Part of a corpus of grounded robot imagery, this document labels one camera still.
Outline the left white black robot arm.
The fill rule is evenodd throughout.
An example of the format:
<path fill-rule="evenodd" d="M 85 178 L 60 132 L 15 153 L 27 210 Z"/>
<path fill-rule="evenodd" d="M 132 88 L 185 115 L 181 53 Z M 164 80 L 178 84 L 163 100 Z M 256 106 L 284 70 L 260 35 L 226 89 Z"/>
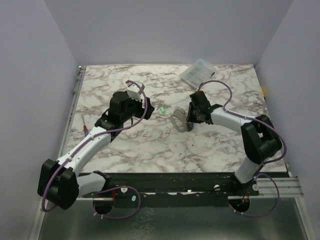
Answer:
<path fill-rule="evenodd" d="M 57 160 L 47 159 L 41 166 L 37 193 L 43 201 L 67 210 L 78 197 L 95 193 L 106 197 L 111 190 L 110 176 L 101 171 L 80 175 L 87 163 L 126 128 L 132 118 L 148 120 L 155 108 L 149 97 L 136 100 L 128 91 L 112 95 L 109 108 L 96 121 L 90 133 L 71 151 Z"/>

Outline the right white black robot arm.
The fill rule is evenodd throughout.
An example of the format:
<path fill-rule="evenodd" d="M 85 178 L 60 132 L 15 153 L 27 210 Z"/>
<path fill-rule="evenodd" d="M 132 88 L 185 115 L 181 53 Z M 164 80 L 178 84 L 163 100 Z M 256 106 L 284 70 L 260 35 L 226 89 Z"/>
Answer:
<path fill-rule="evenodd" d="M 266 115 L 243 118 L 228 113 L 220 104 L 211 105 L 202 90 L 191 94 L 190 100 L 188 122 L 222 126 L 242 136 L 245 159 L 234 173 L 235 180 L 229 184 L 234 195 L 242 195 L 248 189 L 247 183 L 254 178 L 263 162 L 282 148 L 271 120 Z"/>

